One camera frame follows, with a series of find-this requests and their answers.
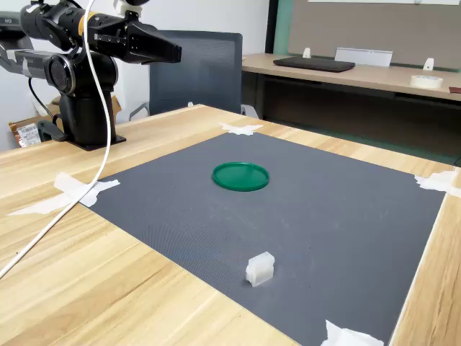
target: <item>wooden table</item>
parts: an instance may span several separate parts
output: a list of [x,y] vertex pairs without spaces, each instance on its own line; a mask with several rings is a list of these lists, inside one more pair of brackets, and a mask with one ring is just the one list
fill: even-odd
[[[103,176],[224,131],[219,122],[428,177],[451,166],[209,107],[117,126]],[[103,149],[54,141],[0,155],[0,266],[58,212],[6,216],[58,194],[59,172],[91,181]],[[394,345],[461,345],[461,200],[445,196]],[[251,312],[82,205],[0,280],[5,345],[296,345]]]
[[[308,81],[341,84],[351,87],[401,92],[440,99],[461,101],[461,94],[450,94],[449,87],[461,87],[461,74],[441,71],[422,71],[419,68],[374,66],[355,66],[352,70],[338,74],[325,71],[306,70],[274,65],[274,60],[286,58],[272,54],[254,54],[245,56],[242,63],[243,71],[270,76],[281,76]],[[420,89],[410,85],[411,76],[423,74],[444,79],[440,89]]]

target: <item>green plastic lid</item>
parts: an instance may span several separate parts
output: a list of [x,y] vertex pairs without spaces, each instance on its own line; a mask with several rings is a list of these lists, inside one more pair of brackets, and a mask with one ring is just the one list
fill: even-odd
[[256,191],[269,184],[269,173],[256,164],[228,162],[213,170],[216,184],[232,191]]

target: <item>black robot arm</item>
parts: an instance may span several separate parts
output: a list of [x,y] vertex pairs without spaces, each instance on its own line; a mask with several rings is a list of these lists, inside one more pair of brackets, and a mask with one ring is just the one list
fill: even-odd
[[[125,0],[139,6],[148,0]],[[74,1],[61,0],[51,6],[43,0],[32,1],[21,12],[0,12],[0,66],[28,77],[46,79],[61,93],[62,135],[54,124],[41,120],[42,139],[67,140],[86,150],[104,146],[107,127],[103,106],[89,69],[83,46],[84,10]],[[32,50],[29,37],[48,40],[69,54]],[[107,108],[112,112],[110,93],[117,82],[113,58],[128,63],[177,63],[182,49],[167,40],[152,25],[138,20],[138,13],[127,10],[125,17],[90,12],[88,39]],[[112,142],[116,136],[111,120]]]

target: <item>white plastic block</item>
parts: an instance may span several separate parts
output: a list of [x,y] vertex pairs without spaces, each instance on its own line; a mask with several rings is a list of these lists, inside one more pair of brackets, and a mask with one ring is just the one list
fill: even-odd
[[265,252],[248,260],[246,267],[246,279],[255,287],[260,283],[268,281],[274,276],[275,258]]

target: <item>gray office chair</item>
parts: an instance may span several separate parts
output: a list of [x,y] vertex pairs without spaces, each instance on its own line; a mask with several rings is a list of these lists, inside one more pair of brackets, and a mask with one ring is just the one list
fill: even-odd
[[242,113],[242,35],[228,32],[162,31],[182,46],[181,63],[149,66],[149,115],[194,105]]

